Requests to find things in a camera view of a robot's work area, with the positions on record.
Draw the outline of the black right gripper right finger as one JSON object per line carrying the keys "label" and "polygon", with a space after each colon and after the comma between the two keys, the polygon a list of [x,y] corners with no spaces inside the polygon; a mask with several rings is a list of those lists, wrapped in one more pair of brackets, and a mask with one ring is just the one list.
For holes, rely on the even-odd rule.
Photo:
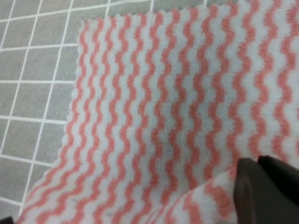
{"label": "black right gripper right finger", "polygon": [[259,156],[257,163],[285,195],[299,194],[299,170],[271,156]]}

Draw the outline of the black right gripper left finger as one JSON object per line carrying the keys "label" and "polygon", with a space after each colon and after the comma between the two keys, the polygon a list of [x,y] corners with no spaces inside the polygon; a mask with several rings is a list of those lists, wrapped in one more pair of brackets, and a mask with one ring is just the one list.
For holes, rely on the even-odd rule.
{"label": "black right gripper left finger", "polygon": [[299,222],[299,195],[282,193],[253,159],[239,159],[233,199],[239,224]]}

